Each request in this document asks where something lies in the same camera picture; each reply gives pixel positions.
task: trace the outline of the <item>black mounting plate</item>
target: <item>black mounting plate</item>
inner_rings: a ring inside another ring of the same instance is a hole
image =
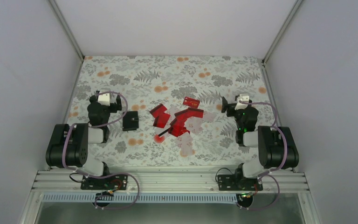
[[[240,188],[238,184],[235,183],[234,175],[217,175],[219,190],[224,191],[255,191],[255,184],[257,186],[257,190],[263,190],[263,185],[259,184],[257,179],[248,179],[244,178],[241,179],[241,186]]]
[[[82,190],[111,190],[115,189],[117,182],[112,182],[113,180],[120,180],[123,184],[120,187],[120,190],[127,189],[128,176],[124,174],[114,175],[105,179],[95,179],[95,178],[86,178],[83,176],[82,185],[80,189]]]

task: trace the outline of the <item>table surface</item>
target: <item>table surface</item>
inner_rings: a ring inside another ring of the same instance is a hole
[[[89,144],[89,156],[109,166],[232,165],[258,159],[257,148],[235,143],[234,118],[221,113],[221,97],[229,103],[239,94],[253,102],[269,102],[260,66],[254,57],[229,56],[86,56],[71,104],[68,124],[89,121],[89,97],[100,89],[120,92],[130,111],[138,111],[139,129],[123,132],[122,121],[109,126],[106,144]],[[163,104],[171,114],[184,110],[184,97],[201,101],[204,118],[186,122],[190,135],[154,136],[169,127],[153,127],[151,109]],[[257,105],[258,125],[271,125],[268,106]],[[112,113],[110,121],[120,113]]]

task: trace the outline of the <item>aluminum frame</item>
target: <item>aluminum frame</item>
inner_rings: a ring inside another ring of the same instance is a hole
[[[305,224],[320,224],[311,193],[298,193],[298,199],[300,200]]]
[[[234,171],[236,166],[226,166]],[[110,168],[111,173],[126,172],[134,175],[141,185],[142,193],[246,193],[247,191],[219,191],[214,178],[221,166],[204,167],[123,167]],[[71,171],[54,168],[49,171],[38,171],[32,192],[84,192],[80,183],[69,179]],[[279,170],[271,173],[278,182],[282,193],[308,192],[309,187],[304,173],[293,173],[291,170]],[[263,178],[264,190],[259,192],[276,193],[277,186],[269,177]],[[136,193],[137,186],[131,178],[128,180],[126,193]]]

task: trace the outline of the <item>white bracket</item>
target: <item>white bracket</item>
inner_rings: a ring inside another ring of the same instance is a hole
[[[249,96],[246,94],[240,94],[240,96],[237,97],[237,105],[235,105],[235,110],[245,109],[248,106],[247,104],[240,103],[240,101],[249,103]]]

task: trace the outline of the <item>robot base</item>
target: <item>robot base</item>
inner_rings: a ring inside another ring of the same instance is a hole
[[[259,184],[257,179],[242,177],[236,180],[234,175],[217,175],[219,190],[223,191],[255,191],[255,185],[258,191],[263,190],[263,185]]]

